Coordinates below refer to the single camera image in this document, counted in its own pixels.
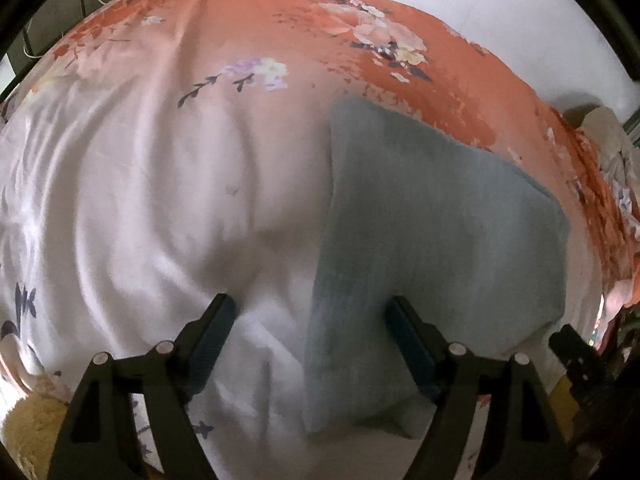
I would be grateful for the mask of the yellow plush toy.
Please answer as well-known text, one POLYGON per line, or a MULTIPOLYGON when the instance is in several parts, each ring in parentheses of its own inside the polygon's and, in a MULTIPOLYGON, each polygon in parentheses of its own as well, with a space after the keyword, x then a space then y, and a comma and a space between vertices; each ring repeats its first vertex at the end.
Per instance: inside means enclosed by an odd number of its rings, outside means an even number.
POLYGON ((33 393, 18 400, 6 415, 1 441, 27 479, 44 480, 67 405, 50 396, 33 393))

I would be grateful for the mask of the beige crumpled quilt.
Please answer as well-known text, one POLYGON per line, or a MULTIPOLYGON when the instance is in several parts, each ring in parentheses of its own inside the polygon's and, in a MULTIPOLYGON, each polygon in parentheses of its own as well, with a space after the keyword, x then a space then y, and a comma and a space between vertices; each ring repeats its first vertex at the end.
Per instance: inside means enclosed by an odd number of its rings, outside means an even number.
POLYGON ((596 146, 598 165, 611 188, 627 231, 639 240, 639 149, 629 140, 623 125, 608 107, 589 112, 580 125, 596 146))

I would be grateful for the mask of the grey-green pants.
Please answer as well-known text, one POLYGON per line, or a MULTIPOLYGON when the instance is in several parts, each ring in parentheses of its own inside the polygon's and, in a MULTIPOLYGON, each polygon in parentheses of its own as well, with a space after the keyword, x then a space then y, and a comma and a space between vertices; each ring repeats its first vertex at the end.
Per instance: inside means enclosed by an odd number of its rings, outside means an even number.
POLYGON ((498 155, 361 98, 330 114, 333 190, 304 357, 309 432, 399 408, 423 415, 383 311, 498 358, 565 310, 570 226, 542 185, 498 155))

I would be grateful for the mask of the orange floral bed sheet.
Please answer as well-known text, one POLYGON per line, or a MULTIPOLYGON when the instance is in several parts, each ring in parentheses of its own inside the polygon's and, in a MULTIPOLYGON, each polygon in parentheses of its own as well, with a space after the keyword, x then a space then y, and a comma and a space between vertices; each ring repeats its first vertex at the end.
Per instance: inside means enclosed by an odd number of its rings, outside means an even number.
POLYGON ((188 415, 221 479, 397 479, 433 417, 309 432, 304 357, 333 190, 330 114, 361 98, 529 174, 570 230, 563 315, 589 335, 639 297, 596 146, 487 44, 396 0, 115 0, 62 38, 1 121, 1 428, 68 405, 98 352, 239 308, 188 415))

